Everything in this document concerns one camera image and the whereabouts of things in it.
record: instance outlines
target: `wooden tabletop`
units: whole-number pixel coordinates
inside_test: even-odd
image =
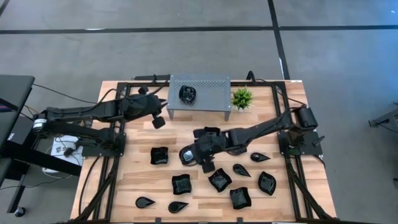
[[[116,88],[117,84],[118,82],[114,81],[103,82],[99,98],[109,89]],[[166,120],[166,125],[160,129],[153,128],[151,116],[127,123],[125,128],[127,143],[124,155],[120,159],[111,221],[154,222],[155,217],[162,218],[164,222],[235,222],[237,217],[242,217],[245,222],[294,221],[285,161],[279,154],[275,133],[254,140],[249,145],[247,153],[239,156],[221,153],[215,156],[216,169],[223,168],[233,180],[232,184],[221,193],[218,193],[209,183],[208,177],[212,172],[204,174],[201,166],[185,167],[181,165],[178,158],[181,148],[193,143],[192,131],[194,129],[205,126],[216,126],[221,130],[248,128],[274,118],[276,113],[271,88],[266,86],[250,86],[248,88],[254,95],[252,106],[244,111],[233,109],[229,121],[224,121],[224,113],[204,111],[175,111],[174,120],[171,121],[167,111],[163,110],[162,116]],[[301,81],[286,81],[286,88],[288,97],[307,102]],[[133,88],[132,93],[137,92],[137,89]],[[166,87],[157,95],[159,98],[167,99],[167,94],[168,88]],[[106,100],[112,100],[114,97],[115,94],[109,94]],[[290,105],[299,106],[294,102],[290,102]],[[109,124],[94,122],[93,127],[105,128],[109,127]],[[162,146],[169,148],[169,163],[161,166],[151,165],[150,150],[153,147]],[[250,160],[252,152],[263,153],[271,159],[260,163],[253,162]],[[78,216],[81,188],[94,159],[91,157],[84,160],[71,218]],[[335,208],[322,163],[313,156],[302,156],[302,161],[309,191],[323,209],[335,217]],[[252,177],[235,174],[232,167],[236,163],[242,164]],[[99,159],[88,178],[82,209],[88,205],[97,191],[101,166],[102,158]],[[262,171],[273,175],[277,180],[277,188],[273,196],[260,191],[257,186],[257,180]],[[190,174],[192,193],[173,195],[172,176],[181,174]],[[252,206],[233,210],[229,190],[239,187],[249,189]],[[297,192],[301,215],[305,217],[302,194],[298,189]],[[139,209],[135,206],[135,201],[141,196],[151,198],[156,203],[148,208]],[[105,192],[100,218],[104,217],[107,197],[108,193]],[[172,214],[167,209],[172,201],[188,202],[189,205],[181,212]]]

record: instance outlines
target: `black line on floor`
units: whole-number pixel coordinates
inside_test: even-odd
[[[110,29],[50,29],[50,30],[0,30],[0,34],[109,34],[141,32],[211,32],[211,31],[262,31],[271,26],[203,26],[203,27],[153,27]]]
[[[391,30],[398,29],[398,25],[371,25],[371,26],[281,26],[279,30]]]
[[[276,16],[276,11],[275,11],[275,6],[274,6],[273,0],[268,0],[268,6],[269,6],[269,11],[271,13],[272,27],[274,28],[276,46],[277,46],[277,49],[278,49],[279,60],[280,60],[280,64],[281,64],[281,67],[282,67],[281,68],[282,69],[282,77],[283,77],[284,80],[290,80],[289,69],[287,69],[287,62],[286,62],[284,45],[282,43],[282,37],[280,36],[278,20],[277,20],[277,16]]]
[[[8,3],[10,2],[10,0],[4,0],[4,2],[1,4],[0,6],[0,17],[2,15],[2,13],[4,12],[4,10],[6,9]]]

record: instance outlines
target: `floor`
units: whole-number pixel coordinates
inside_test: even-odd
[[[272,27],[267,0],[0,0],[2,30],[139,27]],[[393,0],[274,0],[277,21],[290,26],[398,24]],[[338,217],[396,223],[398,138],[369,119],[398,101],[398,29],[1,34],[0,73],[33,75],[36,83],[95,101],[103,80],[166,73],[226,73],[244,78],[303,80],[319,122],[326,172]],[[283,76],[281,64],[286,64]],[[27,105],[81,106],[34,88]],[[49,142],[39,149],[44,151]],[[51,181],[32,167],[26,185]],[[0,223],[51,223],[69,218],[78,179],[27,189],[22,218],[5,214],[13,190],[0,191]],[[5,182],[3,187],[16,184]]]

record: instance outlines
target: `perforated metal shelf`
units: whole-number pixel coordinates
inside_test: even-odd
[[[197,91],[192,104],[186,104],[178,97],[183,85]],[[174,110],[222,111],[227,121],[231,112],[231,78],[229,75],[173,74],[170,76],[168,102],[170,119],[173,119]]]

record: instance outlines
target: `potted plant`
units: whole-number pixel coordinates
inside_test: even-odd
[[[232,105],[240,109],[244,110],[245,108],[249,107],[253,100],[253,93],[249,91],[246,87],[243,89],[238,89],[235,92],[232,92]]]

